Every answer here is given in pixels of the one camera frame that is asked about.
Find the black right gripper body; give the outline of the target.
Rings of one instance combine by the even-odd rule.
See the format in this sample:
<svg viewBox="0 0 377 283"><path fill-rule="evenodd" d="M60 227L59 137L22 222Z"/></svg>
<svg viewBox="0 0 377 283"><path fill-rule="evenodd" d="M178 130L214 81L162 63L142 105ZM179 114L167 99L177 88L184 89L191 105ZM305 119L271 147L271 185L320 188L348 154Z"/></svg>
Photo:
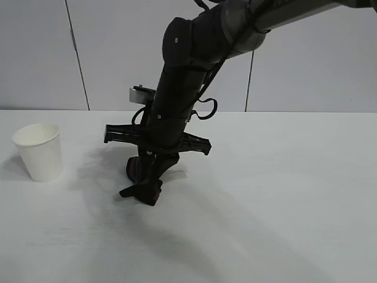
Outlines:
<svg viewBox="0 0 377 283"><path fill-rule="evenodd" d="M209 139L186 133L185 127L184 122L163 119L141 108L132 117L131 124L106 125L104 143L129 143L154 154L200 152L207 156L211 150Z"/></svg>

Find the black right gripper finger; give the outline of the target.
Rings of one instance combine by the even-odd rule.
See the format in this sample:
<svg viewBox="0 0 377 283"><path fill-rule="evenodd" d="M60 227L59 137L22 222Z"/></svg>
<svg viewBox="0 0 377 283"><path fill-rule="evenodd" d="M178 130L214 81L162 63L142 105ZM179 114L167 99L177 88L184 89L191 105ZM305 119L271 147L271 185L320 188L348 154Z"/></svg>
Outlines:
<svg viewBox="0 0 377 283"><path fill-rule="evenodd" d="M154 183L156 181L155 159L155 155L140 155L138 157L137 183Z"/></svg>
<svg viewBox="0 0 377 283"><path fill-rule="evenodd" d="M170 167L178 163L179 158L178 153L158 155L154 162L155 177L159 179Z"/></svg>

